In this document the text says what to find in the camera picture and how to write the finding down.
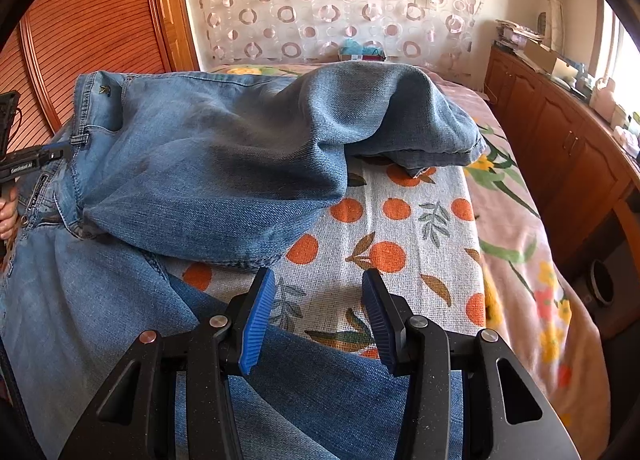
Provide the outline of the person left hand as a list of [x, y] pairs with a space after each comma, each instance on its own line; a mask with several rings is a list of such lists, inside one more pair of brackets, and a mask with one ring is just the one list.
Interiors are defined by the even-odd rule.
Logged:
[[1, 199], [0, 238], [2, 241], [8, 241], [15, 233], [18, 216], [17, 201], [18, 193], [16, 187], [12, 187], [8, 196]]

